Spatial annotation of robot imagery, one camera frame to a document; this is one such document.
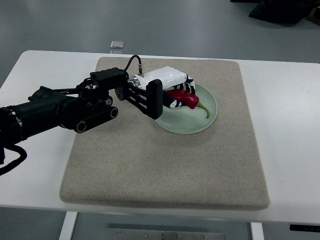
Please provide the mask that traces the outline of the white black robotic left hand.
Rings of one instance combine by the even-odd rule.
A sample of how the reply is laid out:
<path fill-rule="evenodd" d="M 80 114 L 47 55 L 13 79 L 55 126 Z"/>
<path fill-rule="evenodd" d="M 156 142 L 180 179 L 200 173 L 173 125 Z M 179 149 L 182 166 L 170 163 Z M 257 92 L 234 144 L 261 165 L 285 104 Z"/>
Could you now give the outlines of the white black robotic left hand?
<path fill-rule="evenodd" d="M 162 82 L 163 105 L 170 109 L 184 107 L 187 104 L 170 96 L 166 92 L 169 89 L 182 89 L 192 94 L 196 93 L 194 79 L 186 73 L 169 66 L 152 70 L 143 76 L 133 75 L 129 77 L 128 82 L 139 89 L 146 90 L 147 85 L 153 80 L 160 80 Z"/>

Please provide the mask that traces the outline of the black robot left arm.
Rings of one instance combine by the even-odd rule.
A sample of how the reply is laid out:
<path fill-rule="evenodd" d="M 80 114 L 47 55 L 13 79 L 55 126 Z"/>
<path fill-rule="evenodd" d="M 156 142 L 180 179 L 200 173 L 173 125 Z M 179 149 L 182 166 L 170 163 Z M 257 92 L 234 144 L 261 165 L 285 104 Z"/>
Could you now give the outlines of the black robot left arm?
<path fill-rule="evenodd" d="M 76 88 L 41 86 L 28 102 L 0 109 L 0 144 L 7 147 L 57 126 L 83 133 L 118 115 L 110 90 L 119 90 L 143 114 L 156 120 L 163 113 L 163 84 L 152 80 L 145 89 L 129 83 L 129 75 L 117 67 L 92 72 Z"/>

